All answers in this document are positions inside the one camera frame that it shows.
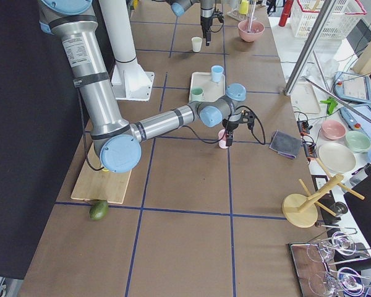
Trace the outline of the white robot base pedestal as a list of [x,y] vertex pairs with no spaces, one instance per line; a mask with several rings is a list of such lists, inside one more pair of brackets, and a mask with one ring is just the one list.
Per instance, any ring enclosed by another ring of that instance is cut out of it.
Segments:
[[116,99],[148,101],[155,74],[137,60],[126,2],[103,0],[100,7],[115,58],[111,84]]

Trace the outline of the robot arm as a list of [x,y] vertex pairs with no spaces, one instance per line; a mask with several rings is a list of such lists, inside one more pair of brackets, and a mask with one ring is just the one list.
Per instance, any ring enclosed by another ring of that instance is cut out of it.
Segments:
[[114,173],[133,169],[140,160],[141,142],[179,129],[200,119],[207,127],[238,114],[246,89],[231,84],[213,102],[192,101],[136,123],[121,116],[95,31],[98,26],[91,1],[39,1],[42,31],[61,39],[72,68],[74,86],[93,124],[95,153],[104,168]]
[[216,33],[211,29],[213,20],[218,19],[221,25],[224,24],[223,12],[217,8],[217,2],[214,0],[165,0],[171,6],[172,12],[177,16],[182,16],[188,9],[190,9],[195,3],[200,4],[200,25],[202,28],[203,39],[205,45],[210,46],[211,34]]

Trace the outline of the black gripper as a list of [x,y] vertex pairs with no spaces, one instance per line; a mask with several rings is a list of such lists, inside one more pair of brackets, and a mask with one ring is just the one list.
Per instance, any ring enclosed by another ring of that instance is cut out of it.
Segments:
[[225,128],[223,141],[228,147],[233,143],[233,131],[238,128],[240,124],[246,124],[250,131],[254,129],[255,114],[251,111],[241,111],[229,119],[222,120],[222,125]]
[[218,9],[211,8],[200,10],[200,24],[206,46],[209,46],[211,43],[211,26],[213,24],[213,19],[218,19],[221,24],[224,23],[223,13]]

